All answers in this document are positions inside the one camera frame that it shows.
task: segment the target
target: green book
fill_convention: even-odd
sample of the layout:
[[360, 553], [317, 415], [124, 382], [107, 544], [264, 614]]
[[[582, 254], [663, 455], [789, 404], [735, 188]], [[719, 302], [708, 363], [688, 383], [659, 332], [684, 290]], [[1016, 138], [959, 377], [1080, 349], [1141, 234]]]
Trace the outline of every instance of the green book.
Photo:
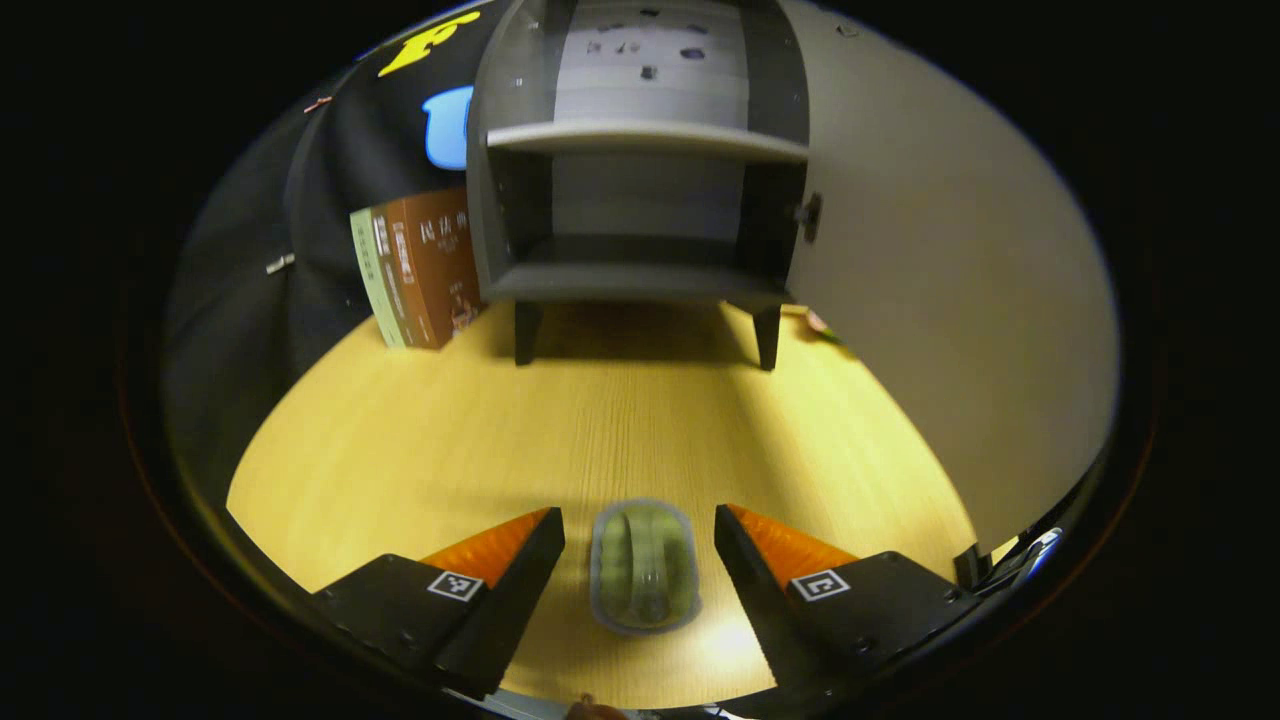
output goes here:
[[378, 329], [383, 332], [388, 347], [404, 347], [404, 337], [401, 334], [401, 325], [387, 288], [388, 282], [396, 281], [383, 274], [381, 254], [378, 251], [378, 238], [374, 236], [372, 208], [351, 214], [351, 236], [356, 241], [360, 277], [365, 281], [369, 304], [374, 307], [374, 316], [378, 318]]

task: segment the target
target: blue shape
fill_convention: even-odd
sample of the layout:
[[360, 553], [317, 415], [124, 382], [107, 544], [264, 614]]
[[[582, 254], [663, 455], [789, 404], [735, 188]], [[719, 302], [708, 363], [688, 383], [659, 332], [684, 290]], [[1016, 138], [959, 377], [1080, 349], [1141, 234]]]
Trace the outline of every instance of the blue shape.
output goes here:
[[467, 169], [467, 111], [474, 86], [456, 87], [422, 102], [426, 159], [444, 170]]

